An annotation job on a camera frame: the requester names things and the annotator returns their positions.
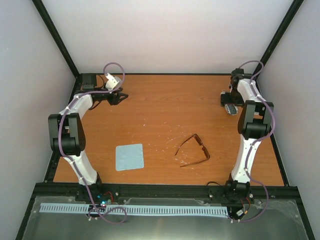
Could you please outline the flag newsprint glasses case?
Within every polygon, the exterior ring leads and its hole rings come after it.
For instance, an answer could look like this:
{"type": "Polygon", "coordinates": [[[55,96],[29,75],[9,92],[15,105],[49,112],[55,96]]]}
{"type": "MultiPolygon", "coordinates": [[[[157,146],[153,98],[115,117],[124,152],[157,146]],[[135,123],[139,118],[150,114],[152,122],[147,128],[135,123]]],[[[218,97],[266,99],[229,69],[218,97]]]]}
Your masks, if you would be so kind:
{"type": "Polygon", "coordinates": [[[225,108],[226,112],[231,116],[235,116],[239,112],[238,107],[235,106],[234,104],[225,104],[224,108],[225,108]]]}

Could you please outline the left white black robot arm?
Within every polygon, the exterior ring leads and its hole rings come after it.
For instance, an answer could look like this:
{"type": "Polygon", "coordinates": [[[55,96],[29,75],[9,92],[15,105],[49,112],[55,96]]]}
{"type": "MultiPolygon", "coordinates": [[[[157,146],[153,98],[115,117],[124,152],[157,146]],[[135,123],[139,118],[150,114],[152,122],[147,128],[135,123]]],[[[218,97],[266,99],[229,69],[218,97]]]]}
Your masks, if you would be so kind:
{"type": "Polygon", "coordinates": [[[82,118],[87,111],[94,108],[94,103],[108,101],[118,105],[128,98],[122,93],[125,74],[121,77],[105,73],[103,85],[97,87],[97,77],[93,74],[83,74],[82,87],[77,90],[71,102],[59,113],[48,117],[50,147],[59,153],[71,166],[82,186],[89,186],[86,195],[92,201],[103,198],[104,188],[98,172],[92,167],[85,152],[86,136],[82,125],[82,118]]]}

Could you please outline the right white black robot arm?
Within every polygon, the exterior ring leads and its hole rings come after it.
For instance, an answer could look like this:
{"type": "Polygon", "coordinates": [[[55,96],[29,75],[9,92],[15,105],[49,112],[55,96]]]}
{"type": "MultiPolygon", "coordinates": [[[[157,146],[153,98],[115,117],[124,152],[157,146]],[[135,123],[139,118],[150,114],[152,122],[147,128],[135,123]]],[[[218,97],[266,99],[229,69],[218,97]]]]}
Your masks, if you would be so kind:
{"type": "Polygon", "coordinates": [[[224,196],[235,203],[246,198],[250,191],[250,176],[256,152],[264,137],[271,132],[274,105],[267,102],[256,87],[251,74],[245,74],[243,68],[231,72],[230,91],[221,92],[220,105],[234,116],[238,108],[242,111],[237,124],[240,146],[236,163],[225,183],[224,196]]]}

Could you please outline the brown tinted sunglasses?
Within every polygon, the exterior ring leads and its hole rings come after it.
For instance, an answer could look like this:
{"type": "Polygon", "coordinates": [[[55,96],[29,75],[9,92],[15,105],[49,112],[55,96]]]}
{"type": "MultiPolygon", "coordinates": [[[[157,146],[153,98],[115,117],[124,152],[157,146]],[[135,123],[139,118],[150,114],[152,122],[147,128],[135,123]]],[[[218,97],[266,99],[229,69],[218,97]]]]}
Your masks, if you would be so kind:
{"type": "Polygon", "coordinates": [[[203,164],[211,158],[208,149],[196,133],[189,136],[177,147],[174,155],[177,156],[179,154],[184,157],[180,161],[181,165],[179,167],[181,169],[203,164]]]}

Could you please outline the light blue cleaning cloth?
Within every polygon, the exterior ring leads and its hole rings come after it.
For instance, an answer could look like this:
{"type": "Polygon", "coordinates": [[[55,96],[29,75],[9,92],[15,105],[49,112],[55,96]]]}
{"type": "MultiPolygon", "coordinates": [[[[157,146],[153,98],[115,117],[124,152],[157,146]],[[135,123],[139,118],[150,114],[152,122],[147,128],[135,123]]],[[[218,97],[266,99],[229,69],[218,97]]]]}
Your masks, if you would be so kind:
{"type": "Polygon", "coordinates": [[[143,169],[144,166],[144,152],[141,143],[119,145],[115,148],[116,171],[143,169]]]}

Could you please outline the black frame post left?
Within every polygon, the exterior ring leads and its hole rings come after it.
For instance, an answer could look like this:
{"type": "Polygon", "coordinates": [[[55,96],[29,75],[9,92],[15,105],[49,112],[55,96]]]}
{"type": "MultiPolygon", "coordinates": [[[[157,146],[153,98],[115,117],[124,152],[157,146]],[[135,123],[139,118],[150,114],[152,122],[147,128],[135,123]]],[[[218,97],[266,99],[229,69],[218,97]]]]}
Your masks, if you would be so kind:
{"type": "Polygon", "coordinates": [[[58,47],[60,53],[62,54],[67,66],[69,67],[72,75],[77,79],[80,75],[72,57],[65,46],[63,39],[61,38],[50,14],[48,13],[42,0],[32,0],[37,12],[39,13],[43,23],[45,24],[47,30],[49,31],[52,39],[54,40],[56,46],[58,47]]]}

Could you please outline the black frame post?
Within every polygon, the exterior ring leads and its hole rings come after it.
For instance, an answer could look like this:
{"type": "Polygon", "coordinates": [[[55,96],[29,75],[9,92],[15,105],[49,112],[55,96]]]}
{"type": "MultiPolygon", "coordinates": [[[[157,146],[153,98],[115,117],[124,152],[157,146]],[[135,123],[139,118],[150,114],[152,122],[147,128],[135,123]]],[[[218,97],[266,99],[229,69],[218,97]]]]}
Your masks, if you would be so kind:
{"type": "Polygon", "coordinates": [[[65,46],[63,39],[61,38],[50,14],[48,13],[42,0],[32,0],[37,12],[39,13],[43,23],[45,24],[47,30],[49,31],[52,39],[54,40],[56,46],[58,47],[60,53],[62,54],[67,66],[69,67],[72,75],[77,79],[80,75],[72,57],[65,46]]]}
{"type": "Polygon", "coordinates": [[[288,8],[286,14],[284,15],[281,23],[279,24],[276,32],[274,33],[270,43],[268,44],[266,50],[264,51],[260,61],[263,63],[265,67],[268,60],[272,56],[274,50],[276,49],[277,45],[281,41],[282,37],[284,36],[286,30],[288,29],[289,25],[291,24],[292,20],[294,19],[295,15],[299,11],[301,5],[303,4],[304,0],[293,0],[290,7],[288,8]]]}

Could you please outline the black frame post right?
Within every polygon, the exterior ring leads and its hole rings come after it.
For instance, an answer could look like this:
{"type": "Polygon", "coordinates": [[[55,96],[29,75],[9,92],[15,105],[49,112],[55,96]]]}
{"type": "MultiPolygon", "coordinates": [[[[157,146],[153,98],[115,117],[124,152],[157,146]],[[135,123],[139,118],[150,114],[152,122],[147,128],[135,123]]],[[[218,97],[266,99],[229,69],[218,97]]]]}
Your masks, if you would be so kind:
{"type": "Polygon", "coordinates": [[[263,63],[265,67],[268,60],[272,56],[274,50],[276,49],[277,45],[281,41],[282,37],[284,36],[286,30],[288,29],[289,25],[291,24],[292,20],[294,19],[295,15],[299,11],[301,5],[303,4],[304,0],[293,0],[290,7],[288,8],[286,14],[284,15],[281,23],[279,24],[276,32],[274,33],[270,43],[268,44],[266,50],[264,51],[260,61],[263,63]]]}

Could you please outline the black aluminium front rail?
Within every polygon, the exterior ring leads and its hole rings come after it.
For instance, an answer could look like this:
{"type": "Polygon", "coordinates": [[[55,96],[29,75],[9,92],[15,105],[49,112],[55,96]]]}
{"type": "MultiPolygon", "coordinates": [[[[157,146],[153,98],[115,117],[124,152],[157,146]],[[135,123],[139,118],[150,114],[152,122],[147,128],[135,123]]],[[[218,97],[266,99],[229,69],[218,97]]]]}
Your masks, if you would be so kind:
{"type": "MultiPolygon", "coordinates": [[[[219,185],[163,185],[163,184],[110,184],[103,183],[89,189],[93,198],[97,195],[111,192],[114,200],[119,198],[178,198],[178,199],[223,199],[225,187],[219,185]]],[[[268,186],[268,193],[261,186],[250,187],[249,192],[256,199],[296,199],[300,197],[297,187],[293,186],[268,186]]],[[[65,196],[76,197],[79,201],[88,201],[89,196],[85,186],[78,183],[67,182],[41,182],[36,183],[33,196],[65,196]]]]}

